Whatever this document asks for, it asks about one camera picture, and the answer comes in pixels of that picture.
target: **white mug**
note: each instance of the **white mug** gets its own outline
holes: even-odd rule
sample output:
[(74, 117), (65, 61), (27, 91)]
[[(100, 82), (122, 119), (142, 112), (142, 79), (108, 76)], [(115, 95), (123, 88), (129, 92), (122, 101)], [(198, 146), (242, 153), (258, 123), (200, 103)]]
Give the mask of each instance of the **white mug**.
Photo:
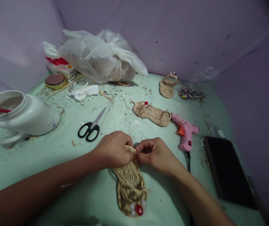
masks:
[(0, 144), (13, 143), (24, 136), (43, 135), (57, 127), (60, 114), (39, 98), (17, 90), (0, 93), (0, 108), (11, 110), (0, 113), (0, 128), (18, 131)]

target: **pink glue gun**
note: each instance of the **pink glue gun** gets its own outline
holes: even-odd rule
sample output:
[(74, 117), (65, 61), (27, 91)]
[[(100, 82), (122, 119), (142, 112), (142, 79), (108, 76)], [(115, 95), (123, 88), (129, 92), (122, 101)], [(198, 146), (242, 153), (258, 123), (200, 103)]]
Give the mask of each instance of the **pink glue gun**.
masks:
[(197, 134), (199, 129), (177, 114), (172, 113), (171, 118), (180, 127), (177, 133), (183, 136), (182, 142), (179, 145), (180, 150), (190, 152), (192, 150), (192, 134)]

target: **straw sandal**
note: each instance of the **straw sandal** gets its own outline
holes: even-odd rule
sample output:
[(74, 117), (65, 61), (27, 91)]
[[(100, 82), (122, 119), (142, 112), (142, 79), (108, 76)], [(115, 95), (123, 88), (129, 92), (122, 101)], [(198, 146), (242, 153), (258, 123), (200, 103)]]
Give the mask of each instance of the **straw sandal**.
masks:
[[(126, 145), (126, 149), (136, 152), (133, 147)], [(113, 169), (119, 181), (117, 185), (118, 205), (128, 217), (139, 217), (146, 211), (147, 193), (145, 181), (136, 160), (122, 168)]]
[(133, 111), (137, 116), (150, 119), (159, 126), (167, 126), (171, 119), (170, 112), (155, 108), (148, 101), (137, 102), (133, 106)]
[(165, 98), (171, 98), (173, 97), (173, 87), (177, 84), (177, 74), (175, 72), (171, 72), (167, 76), (163, 78), (163, 80), (159, 83), (159, 92), (160, 94)]

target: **red bead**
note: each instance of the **red bead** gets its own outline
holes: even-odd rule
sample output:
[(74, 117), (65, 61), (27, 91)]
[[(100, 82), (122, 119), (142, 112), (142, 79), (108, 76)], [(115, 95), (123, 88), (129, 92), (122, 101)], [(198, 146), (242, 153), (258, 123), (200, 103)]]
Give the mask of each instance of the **red bead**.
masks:
[(136, 206), (136, 211), (137, 211), (137, 214), (138, 214), (139, 216), (142, 216), (143, 213), (144, 213), (144, 211), (143, 211), (143, 207), (140, 206), (140, 205), (137, 205), (137, 206)]

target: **orange trigger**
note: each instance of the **orange trigger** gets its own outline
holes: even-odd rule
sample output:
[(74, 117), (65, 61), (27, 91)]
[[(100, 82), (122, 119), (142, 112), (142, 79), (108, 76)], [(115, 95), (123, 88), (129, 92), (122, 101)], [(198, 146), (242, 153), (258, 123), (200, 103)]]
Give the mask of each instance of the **orange trigger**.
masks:
[(179, 127), (180, 127), (180, 129), (179, 129), (179, 131), (177, 132), (178, 134), (181, 134), (182, 136), (184, 136), (185, 135), (185, 132), (184, 132), (184, 130), (182, 129), (182, 127), (181, 127), (181, 125), (180, 124), (177, 124)]

